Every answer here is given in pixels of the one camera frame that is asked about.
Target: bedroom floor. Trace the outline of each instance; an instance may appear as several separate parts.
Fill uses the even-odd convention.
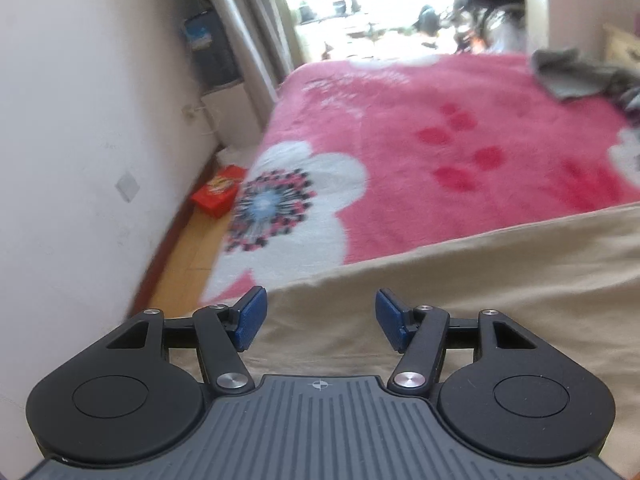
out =
[[[149,308],[165,317],[183,317],[198,307],[198,299],[215,263],[230,214],[216,220],[195,209],[162,272]]]

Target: gray cloth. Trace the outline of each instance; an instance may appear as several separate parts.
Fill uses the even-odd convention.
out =
[[[538,82],[564,101],[602,95],[612,99],[634,126],[640,124],[640,73],[580,56],[569,50],[537,50],[531,65]]]

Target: wall outlet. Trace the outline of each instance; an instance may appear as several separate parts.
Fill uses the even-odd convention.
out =
[[[187,124],[193,123],[196,120],[196,114],[198,109],[193,105],[184,105],[182,107],[182,116]]]
[[[119,181],[116,183],[116,189],[120,192],[122,199],[129,203],[140,191],[140,185],[133,175],[127,171],[127,173],[121,176]]]

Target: beige bedsheet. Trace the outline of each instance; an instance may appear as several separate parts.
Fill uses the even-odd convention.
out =
[[[270,291],[244,362],[256,377],[386,380],[399,357],[374,317],[384,286],[453,317],[501,310],[588,368],[617,405],[603,459],[626,478],[640,470],[640,205],[444,242]]]

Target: blue gripper pad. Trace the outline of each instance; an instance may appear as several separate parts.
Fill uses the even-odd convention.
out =
[[[404,353],[412,334],[404,326],[402,312],[381,290],[376,293],[376,319],[391,347],[396,352]]]
[[[249,348],[255,335],[267,317],[267,291],[254,286],[234,305],[240,310],[238,328],[230,334],[236,351],[244,352]]]

